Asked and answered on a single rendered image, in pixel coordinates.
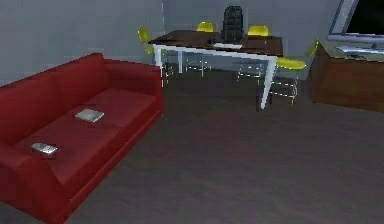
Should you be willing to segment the yellow chair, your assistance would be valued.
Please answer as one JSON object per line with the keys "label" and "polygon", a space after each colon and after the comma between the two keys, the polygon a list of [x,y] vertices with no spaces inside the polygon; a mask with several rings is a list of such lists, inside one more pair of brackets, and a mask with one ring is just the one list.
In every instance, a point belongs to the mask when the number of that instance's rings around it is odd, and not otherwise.
{"label": "yellow chair", "polygon": [[[149,34],[145,27],[140,27],[137,31],[138,38],[140,42],[143,44],[144,51],[150,55],[154,53],[154,47],[149,43]],[[162,53],[162,74],[163,74],[163,86],[169,87],[169,77],[174,74],[174,69],[171,63],[168,60],[168,54],[165,49],[161,51]]]}
{"label": "yellow chair", "polygon": [[[213,32],[214,27],[212,23],[203,21],[197,25],[197,30],[199,32]],[[204,71],[210,70],[210,69],[211,69],[211,66],[204,59],[204,56],[202,54],[197,54],[197,53],[186,54],[186,65],[185,65],[186,71],[199,72],[201,75],[201,78],[204,78]]]}
{"label": "yellow chair", "polygon": [[[294,59],[292,57],[279,57],[276,62],[275,72],[278,72],[279,70],[287,70],[299,74],[310,64],[310,60],[314,56],[318,45],[319,40],[315,39],[313,43],[309,46],[306,54],[303,56],[303,59]],[[298,95],[298,77],[283,78],[275,76],[273,78],[272,85],[278,86],[280,89],[285,89],[286,93],[270,91],[269,102],[272,102],[272,97],[274,95],[278,95],[289,98],[290,104],[295,103],[296,97]]]}
{"label": "yellow chair", "polygon": [[[248,38],[255,36],[267,36],[268,34],[269,29],[265,25],[251,25],[247,32]],[[263,63],[254,64],[251,59],[242,59],[236,80],[239,81],[243,77],[249,77],[255,78],[257,80],[257,84],[260,84],[263,67]]]}

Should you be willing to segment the brown table with white legs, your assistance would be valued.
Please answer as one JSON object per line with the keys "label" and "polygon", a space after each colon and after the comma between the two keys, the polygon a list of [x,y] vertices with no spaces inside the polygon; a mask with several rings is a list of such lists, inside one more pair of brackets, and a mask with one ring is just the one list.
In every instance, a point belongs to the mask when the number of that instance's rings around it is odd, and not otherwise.
{"label": "brown table with white legs", "polygon": [[266,107],[277,59],[283,56],[282,38],[275,36],[244,35],[240,41],[233,42],[222,40],[218,32],[175,30],[150,40],[149,44],[154,47],[155,65],[159,67],[162,67],[162,50],[176,51],[179,73],[182,73],[184,53],[266,61],[264,89],[262,96],[256,97],[260,110]]}

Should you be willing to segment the red sofa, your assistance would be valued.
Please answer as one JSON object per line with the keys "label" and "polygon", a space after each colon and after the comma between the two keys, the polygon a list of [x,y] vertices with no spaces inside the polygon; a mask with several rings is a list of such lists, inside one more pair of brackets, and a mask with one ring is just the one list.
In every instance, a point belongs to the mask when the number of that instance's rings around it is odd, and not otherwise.
{"label": "red sofa", "polygon": [[163,112],[159,67],[100,53],[0,87],[0,201],[64,224]]}

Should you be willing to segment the brown television cabinet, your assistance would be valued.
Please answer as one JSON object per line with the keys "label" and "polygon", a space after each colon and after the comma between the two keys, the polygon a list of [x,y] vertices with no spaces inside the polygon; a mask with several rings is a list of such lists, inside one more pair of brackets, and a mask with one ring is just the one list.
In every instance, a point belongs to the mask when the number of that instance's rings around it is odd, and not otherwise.
{"label": "brown television cabinet", "polygon": [[308,74],[312,102],[384,112],[384,55],[351,58],[339,46],[318,44]]}

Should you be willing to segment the grey framed television set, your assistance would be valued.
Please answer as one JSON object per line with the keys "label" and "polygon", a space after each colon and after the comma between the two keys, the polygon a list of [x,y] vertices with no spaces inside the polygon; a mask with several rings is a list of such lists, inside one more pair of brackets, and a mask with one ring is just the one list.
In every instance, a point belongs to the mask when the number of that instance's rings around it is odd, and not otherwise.
{"label": "grey framed television set", "polygon": [[384,55],[384,0],[340,0],[327,39],[344,53]]}

